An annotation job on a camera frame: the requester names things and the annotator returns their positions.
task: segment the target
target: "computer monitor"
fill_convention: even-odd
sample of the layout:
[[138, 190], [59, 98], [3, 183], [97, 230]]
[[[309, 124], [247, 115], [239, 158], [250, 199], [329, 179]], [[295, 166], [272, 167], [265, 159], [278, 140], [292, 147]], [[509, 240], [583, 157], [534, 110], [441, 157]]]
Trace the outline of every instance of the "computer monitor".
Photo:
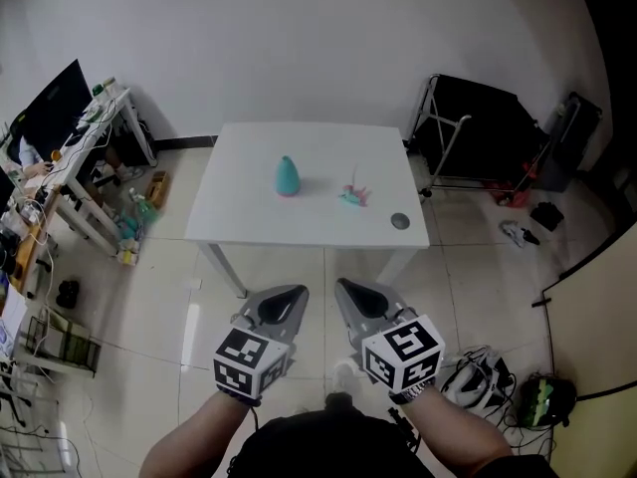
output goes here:
[[45, 161], [75, 132], [93, 97], [80, 62], [75, 60], [33, 100], [20, 125], [24, 138]]
[[15, 186], [13, 185], [13, 182], [11, 182], [9, 175], [7, 175], [2, 168], [0, 168], [0, 214], [5, 211], [7, 202], [13, 194], [14, 187]]

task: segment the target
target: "wrist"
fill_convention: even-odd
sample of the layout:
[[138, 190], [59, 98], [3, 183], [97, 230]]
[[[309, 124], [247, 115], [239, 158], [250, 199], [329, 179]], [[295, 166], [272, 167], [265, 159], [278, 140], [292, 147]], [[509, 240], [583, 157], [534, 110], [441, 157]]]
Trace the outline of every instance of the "wrist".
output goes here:
[[241, 403], [242, 405], [246, 405], [248, 407], [259, 407], [261, 405], [261, 397], [259, 397], [257, 399], [249, 398], [248, 396], [244, 396], [242, 394], [236, 393], [233, 390], [228, 389], [226, 387], [223, 387], [223, 386], [221, 386], [219, 384], [217, 384], [217, 388], [219, 389], [219, 391], [224, 393], [226, 396], [231, 398], [233, 401], [235, 401], [237, 403]]
[[389, 398], [396, 405], [405, 405], [407, 403], [411, 403], [413, 400], [418, 398], [418, 396], [424, 393], [427, 389], [431, 389], [433, 387], [433, 383], [434, 383], [433, 378], [429, 380], [423, 380], [422, 382], [419, 382], [418, 384], [415, 384], [411, 386], [410, 388], [405, 389], [404, 391], [401, 391], [400, 393], [395, 393], [395, 394], [390, 393]]

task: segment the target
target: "hand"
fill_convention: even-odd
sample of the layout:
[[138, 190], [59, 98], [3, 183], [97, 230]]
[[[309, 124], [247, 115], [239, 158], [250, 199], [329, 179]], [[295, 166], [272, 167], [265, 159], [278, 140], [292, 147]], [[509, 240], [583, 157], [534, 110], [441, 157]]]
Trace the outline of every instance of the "hand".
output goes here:
[[53, 163], [43, 161], [33, 165], [33, 171], [36, 175], [46, 175], [53, 169]]

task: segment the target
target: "bottle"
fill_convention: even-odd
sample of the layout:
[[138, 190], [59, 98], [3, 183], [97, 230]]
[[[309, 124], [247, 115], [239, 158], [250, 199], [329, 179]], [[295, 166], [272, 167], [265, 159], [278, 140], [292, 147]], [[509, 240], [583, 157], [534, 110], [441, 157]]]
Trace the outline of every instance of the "bottle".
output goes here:
[[132, 187], [128, 191], [128, 194], [130, 195], [130, 199], [135, 204], [135, 207], [137, 208], [137, 214], [139, 215], [141, 221], [143, 221], [144, 225], [149, 225], [157, 219], [158, 214], [154, 206], [143, 196], [137, 193], [134, 187]]
[[289, 156], [284, 155], [277, 167], [275, 190], [281, 196], [294, 196], [301, 189], [299, 172]]

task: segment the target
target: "white desk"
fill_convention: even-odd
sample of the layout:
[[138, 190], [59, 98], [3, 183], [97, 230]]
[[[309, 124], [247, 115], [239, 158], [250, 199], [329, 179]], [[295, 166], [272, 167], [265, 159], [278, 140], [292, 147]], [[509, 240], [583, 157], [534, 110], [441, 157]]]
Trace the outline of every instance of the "white desk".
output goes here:
[[[301, 191], [274, 189], [281, 157], [301, 177]], [[367, 207], [338, 196], [351, 184], [371, 191]], [[401, 212], [409, 228], [396, 229]], [[185, 239], [196, 241], [235, 294], [246, 297], [219, 244], [299, 245], [396, 250], [378, 277], [389, 284], [418, 249], [427, 228], [398, 129], [305, 122], [223, 126], [195, 198]]]
[[[96, 122], [92, 123], [85, 132], [84, 136], [75, 145], [65, 146], [62, 148], [62, 159], [58, 161], [48, 175], [38, 175], [29, 179], [26, 188], [45, 187], [49, 189], [59, 189], [61, 186], [68, 186], [78, 199], [86, 204], [89, 211], [95, 218], [105, 227], [108, 233], [114, 238], [115, 243], [119, 240], [119, 229], [115, 223], [106, 215], [105, 212], [91, 199], [86, 190], [76, 180], [76, 175], [82, 167], [85, 159], [91, 152], [91, 148], [96, 144], [102, 133], [118, 114], [126, 120], [126, 123], [132, 129], [141, 150], [143, 151], [148, 163], [153, 165], [156, 163], [155, 157], [146, 142], [146, 138], [139, 126], [139, 122], [135, 116], [135, 111], [130, 102], [130, 89], [123, 91], [114, 102], [109, 102], [105, 107], [105, 113], [102, 114]], [[80, 230], [92, 239], [107, 254], [114, 256], [117, 253], [116, 248], [105, 239], [86, 219], [82, 218], [69, 201], [60, 197], [57, 212], [69, 225]]]

